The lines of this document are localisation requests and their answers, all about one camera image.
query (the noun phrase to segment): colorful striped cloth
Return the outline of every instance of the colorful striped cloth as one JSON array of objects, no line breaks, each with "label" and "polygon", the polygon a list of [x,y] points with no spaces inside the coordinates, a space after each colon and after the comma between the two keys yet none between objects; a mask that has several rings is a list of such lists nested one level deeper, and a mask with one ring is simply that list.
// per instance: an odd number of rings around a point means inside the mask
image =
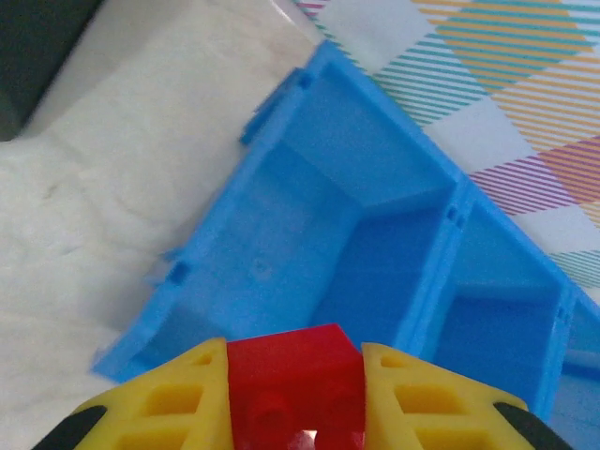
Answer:
[{"label": "colorful striped cloth", "polygon": [[293,0],[600,303],[600,0]]}]

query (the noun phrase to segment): yellow plastic part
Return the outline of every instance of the yellow plastic part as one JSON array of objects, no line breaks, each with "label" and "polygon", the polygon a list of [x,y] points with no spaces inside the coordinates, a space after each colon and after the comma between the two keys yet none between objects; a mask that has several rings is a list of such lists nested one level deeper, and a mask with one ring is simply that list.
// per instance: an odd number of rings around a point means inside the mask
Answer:
[{"label": "yellow plastic part", "polygon": [[224,338],[207,340],[76,411],[108,411],[76,450],[233,450]]},{"label": "yellow plastic part", "polygon": [[533,450],[493,404],[504,391],[381,344],[363,344],[365,450]]}]

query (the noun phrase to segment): red plastic piece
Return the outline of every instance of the red plastic piece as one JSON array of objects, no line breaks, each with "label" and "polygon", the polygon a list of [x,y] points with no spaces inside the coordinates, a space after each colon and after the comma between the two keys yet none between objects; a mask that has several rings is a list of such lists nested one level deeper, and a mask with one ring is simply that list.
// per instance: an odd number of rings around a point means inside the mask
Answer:
[{"label": "red plastic piece", "polygon": [[229,342],[227,354],[237,450],[286,449],[304,429],[326,436],[323,450],[356,448],[363,356],[337,325]]}]

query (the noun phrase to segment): blue plastic tray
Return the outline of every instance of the blue plastic tray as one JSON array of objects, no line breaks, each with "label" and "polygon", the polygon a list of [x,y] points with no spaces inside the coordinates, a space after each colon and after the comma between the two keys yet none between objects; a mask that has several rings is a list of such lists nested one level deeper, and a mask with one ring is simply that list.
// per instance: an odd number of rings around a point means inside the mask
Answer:
[{"label": "blue plastic tray", "polygon": [[214,336],[339,323],[549,418],[583,294],[334,45],[241,141],[247,157],[97,372],[122,382]]}]

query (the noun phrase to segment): blue plastic wall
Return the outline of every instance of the blue plastic wall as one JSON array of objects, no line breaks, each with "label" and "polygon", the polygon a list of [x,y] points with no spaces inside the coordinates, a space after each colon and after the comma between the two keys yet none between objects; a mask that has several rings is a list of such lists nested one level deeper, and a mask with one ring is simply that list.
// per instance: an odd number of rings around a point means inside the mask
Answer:
[{"label": "blue plastic wall", "polygon": [[549,419],[567,347],[600,354],[597,307],[332,44],[241,141],[247,157],[97,372],[125,381],[214,336],[339,323]]}]

